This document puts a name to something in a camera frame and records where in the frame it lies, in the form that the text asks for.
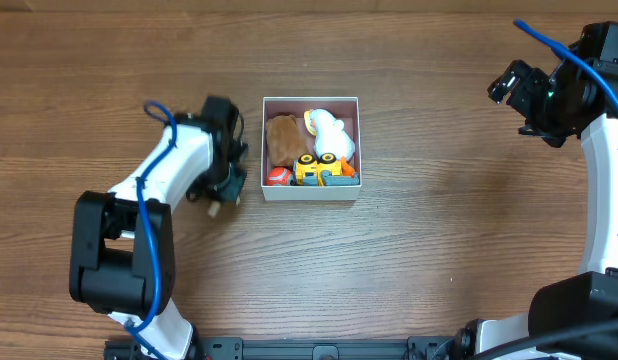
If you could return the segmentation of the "red toy ball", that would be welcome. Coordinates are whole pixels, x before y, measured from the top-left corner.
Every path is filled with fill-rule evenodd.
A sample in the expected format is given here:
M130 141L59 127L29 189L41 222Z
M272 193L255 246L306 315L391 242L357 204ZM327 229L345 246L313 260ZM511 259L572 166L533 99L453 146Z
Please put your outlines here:
M294 174L286 167L274 167L265 179L266 186L290 186L294 183Z

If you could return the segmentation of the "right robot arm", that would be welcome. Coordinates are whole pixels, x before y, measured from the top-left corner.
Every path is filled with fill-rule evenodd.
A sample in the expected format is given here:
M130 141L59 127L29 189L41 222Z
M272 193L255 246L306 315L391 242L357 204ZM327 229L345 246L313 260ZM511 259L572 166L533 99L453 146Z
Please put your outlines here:
M553 148L579 139L587 170L585 246L576 275L536 292L527 312L476 320L440 348L446 359L618 359L618 22L591 23L565 46L515 26L559 59L551 73L513 61L488 88L521 114L523 136Z

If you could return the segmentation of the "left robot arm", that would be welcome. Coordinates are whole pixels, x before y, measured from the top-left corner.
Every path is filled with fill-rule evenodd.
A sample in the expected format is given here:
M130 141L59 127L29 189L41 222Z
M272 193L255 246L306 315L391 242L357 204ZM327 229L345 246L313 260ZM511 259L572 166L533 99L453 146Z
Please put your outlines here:
M196 327L172 298L172 215L181 200L209 199L211 216L239 203L244 118L219 96L207 97L198 113L172 113L157 101L143 110L163 125L156 147L125 180L76 201L69 292L129 334L106 342L106 359L206 359Z

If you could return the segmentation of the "white plush duck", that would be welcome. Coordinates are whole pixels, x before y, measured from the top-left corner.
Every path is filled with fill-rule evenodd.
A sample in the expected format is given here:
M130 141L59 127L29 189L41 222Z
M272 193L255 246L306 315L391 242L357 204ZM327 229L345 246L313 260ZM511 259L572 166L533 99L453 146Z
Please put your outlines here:
M310 109L304 112L307 130L315 137L314 151L319 158L332 154L345 176L353 176L355 169L349 164L355 153L355 143L345 131L342 120L336 119L325 109Z

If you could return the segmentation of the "brown plush toy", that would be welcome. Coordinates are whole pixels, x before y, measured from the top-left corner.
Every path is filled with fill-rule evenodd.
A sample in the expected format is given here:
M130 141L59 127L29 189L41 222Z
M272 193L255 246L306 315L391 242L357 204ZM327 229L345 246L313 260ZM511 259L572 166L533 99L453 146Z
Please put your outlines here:
M268 159L273 167L292 167L309 152L294 115L279 115L265 123Z

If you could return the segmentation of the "yellow toy crane truck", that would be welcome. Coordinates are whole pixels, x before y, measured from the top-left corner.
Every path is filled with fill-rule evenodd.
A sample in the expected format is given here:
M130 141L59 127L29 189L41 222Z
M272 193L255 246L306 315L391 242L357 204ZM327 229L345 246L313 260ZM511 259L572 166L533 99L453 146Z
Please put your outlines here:
M295 184L299 186L358 186L359 174L342 158L324 153L319 158L306 153L293 166Z

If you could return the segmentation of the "yellow wooden rattle drum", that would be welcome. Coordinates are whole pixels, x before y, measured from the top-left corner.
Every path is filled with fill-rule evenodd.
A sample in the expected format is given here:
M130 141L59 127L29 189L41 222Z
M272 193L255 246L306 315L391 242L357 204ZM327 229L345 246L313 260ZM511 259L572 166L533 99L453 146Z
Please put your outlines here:
M233 202L220 202L220 201L217 201L217 200L212 200L210 202L210 204L209 204L209 208L208 208L207 214L208 214L209 217L215 218L218 215L220 209L223 206L231 205L233 207L238 207L240 205L240 203L241 203L241 198L240 197L237 197Z

